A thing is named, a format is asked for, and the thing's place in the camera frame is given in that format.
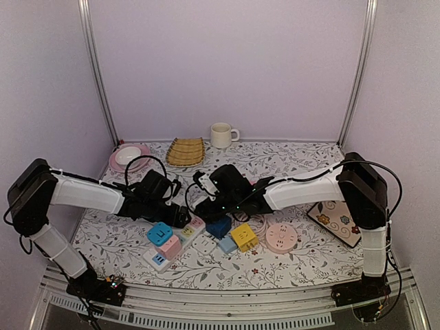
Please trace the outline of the cyan cube adapter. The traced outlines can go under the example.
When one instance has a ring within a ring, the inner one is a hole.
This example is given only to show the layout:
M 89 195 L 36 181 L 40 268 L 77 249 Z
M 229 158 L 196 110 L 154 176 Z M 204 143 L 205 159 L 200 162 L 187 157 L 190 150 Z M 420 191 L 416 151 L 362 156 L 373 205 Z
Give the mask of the cyan cube adapter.
M 148 232 L 147 238 L 156 247 L 161 247 L 173 235 L 173 230 L 163 222 L 156 223 Z

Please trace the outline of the dark blue cube adapter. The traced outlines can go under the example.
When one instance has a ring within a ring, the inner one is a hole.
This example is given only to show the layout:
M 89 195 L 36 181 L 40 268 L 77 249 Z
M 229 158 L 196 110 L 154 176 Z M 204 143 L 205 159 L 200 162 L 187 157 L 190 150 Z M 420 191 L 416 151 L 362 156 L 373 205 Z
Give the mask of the dark blue cube adapter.
M 206 232 L 216 239 L 222 239 L 232 227 L 232 220 L 229 216 L 224 216 L 217 221 L 206 224 Z

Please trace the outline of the yellow cube adapter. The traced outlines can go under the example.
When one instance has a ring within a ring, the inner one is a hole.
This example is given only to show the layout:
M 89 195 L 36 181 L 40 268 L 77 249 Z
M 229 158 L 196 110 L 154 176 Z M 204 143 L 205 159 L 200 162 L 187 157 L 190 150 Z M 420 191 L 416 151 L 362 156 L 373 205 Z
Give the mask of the yellow cube adapter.
M 230 235 L 241 252 L 247 252 L 259 243 L 257 235 L 247 223 L 242 223 L 233 229 Z

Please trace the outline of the light blue plug adapter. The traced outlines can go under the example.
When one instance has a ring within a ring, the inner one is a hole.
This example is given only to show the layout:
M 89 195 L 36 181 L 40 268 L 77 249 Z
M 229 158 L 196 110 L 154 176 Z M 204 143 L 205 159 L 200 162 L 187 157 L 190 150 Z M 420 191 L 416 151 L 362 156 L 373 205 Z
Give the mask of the light blue plug adapter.
M 221 251 L 225 254 L 229 254 L 233 251 L 235 251 L 238 247 L 235 241 L 231 236 L 225 236 L 223 237 L 219 242 L 218 246 L 221 249 Z

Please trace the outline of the white power strip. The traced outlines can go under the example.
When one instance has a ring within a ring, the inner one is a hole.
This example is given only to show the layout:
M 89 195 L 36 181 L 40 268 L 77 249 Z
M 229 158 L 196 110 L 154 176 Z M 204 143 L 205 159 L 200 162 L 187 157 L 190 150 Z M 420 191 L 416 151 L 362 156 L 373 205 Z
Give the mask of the white power strip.
M 142 255 L 144 261 L 159 274 L 163 274 L 193 241 L 205 232 L 206 224 L 198 217 L 182 229 L 172 229 L 163 222 L 155 224 L 146 234 L 151 247 Z

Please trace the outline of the round pink socket hub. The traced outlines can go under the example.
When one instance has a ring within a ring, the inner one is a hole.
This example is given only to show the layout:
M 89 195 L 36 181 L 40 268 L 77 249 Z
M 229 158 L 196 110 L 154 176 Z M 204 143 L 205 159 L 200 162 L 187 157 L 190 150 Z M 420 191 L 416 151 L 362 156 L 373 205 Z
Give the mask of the round pink socket hub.
M 266 230 L 265 243 L 273 253 L 286 254 L 296 247 L 298 233 L 288 223 L 275 223 Z

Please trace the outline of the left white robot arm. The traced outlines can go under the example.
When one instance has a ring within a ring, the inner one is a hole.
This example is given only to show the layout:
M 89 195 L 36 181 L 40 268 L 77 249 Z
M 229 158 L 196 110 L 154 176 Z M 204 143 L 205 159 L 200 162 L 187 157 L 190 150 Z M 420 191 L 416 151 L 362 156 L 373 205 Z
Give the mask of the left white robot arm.
M 183 228 L 190 222 L 187 207 L 172 201 L 180 182 L 150 170 L 141 181 L 108 184 L 54 169 L 41 158 L 34 160 L 8 190 L 4 221 L 28 238 L 56 263 L 87 298 L 102 293 L 102 283 L 88 271 L 87 259 L 50 224 L 50 206 L 94 209 L 132 220 L 144 219 Z

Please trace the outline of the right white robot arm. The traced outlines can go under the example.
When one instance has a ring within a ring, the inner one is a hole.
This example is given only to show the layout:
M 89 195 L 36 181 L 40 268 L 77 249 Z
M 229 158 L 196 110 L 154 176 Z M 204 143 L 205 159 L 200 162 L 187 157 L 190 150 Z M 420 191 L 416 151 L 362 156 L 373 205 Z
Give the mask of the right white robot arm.
M 194 207 L 194 214 L 208 223 L 226 214 L 270 214 L 300 204 L 343 201 L 359 228 L 364 252 L 365 276 L 355 286 L 362 300 L 382 288 L 386 270 L 387 184 L 375 170 L 376 163 L 348 153 L 338 163 L 293 177 L 266 177 L 252 184 L 226 164 L 211 174 L 197 171 L 193 182 L 208 196 Z

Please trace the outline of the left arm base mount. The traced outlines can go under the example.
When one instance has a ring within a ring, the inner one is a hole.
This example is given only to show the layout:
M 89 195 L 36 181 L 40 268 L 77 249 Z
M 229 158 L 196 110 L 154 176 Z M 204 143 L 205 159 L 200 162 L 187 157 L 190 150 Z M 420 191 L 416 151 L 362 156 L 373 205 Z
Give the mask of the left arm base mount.
M 87 301 L 121 307 L 127 290 L 124 280 L 115 275 L 101 278 L 90 263 L 86 262 L 86 266 L 78 277 L 67 277 L 66 292 Z

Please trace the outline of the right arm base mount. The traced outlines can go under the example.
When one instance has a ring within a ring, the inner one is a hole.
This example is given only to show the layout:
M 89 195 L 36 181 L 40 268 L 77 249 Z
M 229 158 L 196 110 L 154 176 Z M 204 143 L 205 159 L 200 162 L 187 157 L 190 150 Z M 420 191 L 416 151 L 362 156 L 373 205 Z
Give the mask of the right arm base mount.
M 380 277 L 365 276 L 331 288 L 331 297 L 337 307 L 363 303 L 368 300 L 385 297 L 391 293 L 386 275 Z

